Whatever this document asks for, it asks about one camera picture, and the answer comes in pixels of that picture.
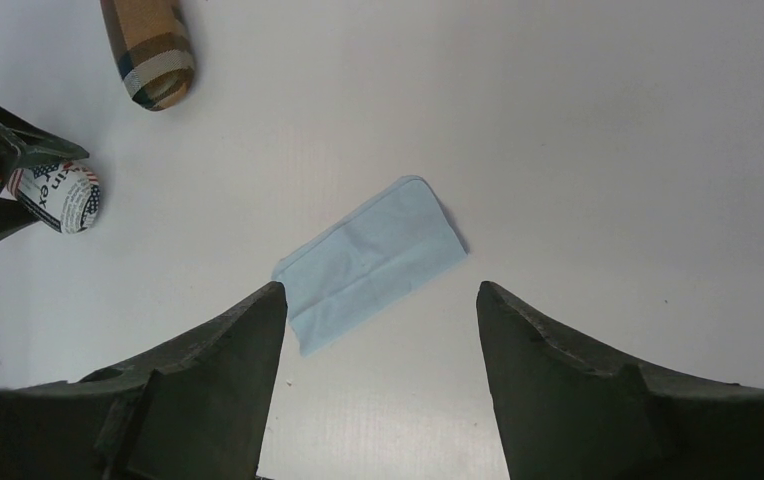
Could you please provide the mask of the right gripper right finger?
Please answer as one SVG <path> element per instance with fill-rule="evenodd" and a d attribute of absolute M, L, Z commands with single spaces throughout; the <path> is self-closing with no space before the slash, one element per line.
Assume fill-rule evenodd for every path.
<path fill-rule="evenodd" d="M 764 479 L 764 389 L 681 373 L 491 281 L 479 339 L 513 479 Z"/>

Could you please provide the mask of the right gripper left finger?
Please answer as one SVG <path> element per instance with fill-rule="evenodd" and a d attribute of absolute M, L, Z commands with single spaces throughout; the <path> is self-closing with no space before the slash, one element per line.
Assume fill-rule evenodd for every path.
<path fill-rule="evenodd" d="M 255 479 L 287 316 L 270 282 L 76 382 L 0 389 L 0 479 Z"/>

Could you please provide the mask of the flag print glasses case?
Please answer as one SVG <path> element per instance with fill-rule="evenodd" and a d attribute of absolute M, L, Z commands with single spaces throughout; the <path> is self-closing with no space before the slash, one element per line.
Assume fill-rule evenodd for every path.
<path fill-rule="evenodd" d="M 90 229 L 99 212 L 99 178 L 80 161 L 17 169 L 6 189 L 30 213 L 61 234 Z"/>

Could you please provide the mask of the brown striped glasses case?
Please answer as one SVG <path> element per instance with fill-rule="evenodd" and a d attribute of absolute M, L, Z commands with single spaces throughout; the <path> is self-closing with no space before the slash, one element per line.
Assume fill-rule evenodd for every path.
<path fill-rule="evenodd" d="M 181 3 L 102 0 L 100 7 L 131 100 L 153 112 L 182 101 L 193 86 L 196 63 Z"/>

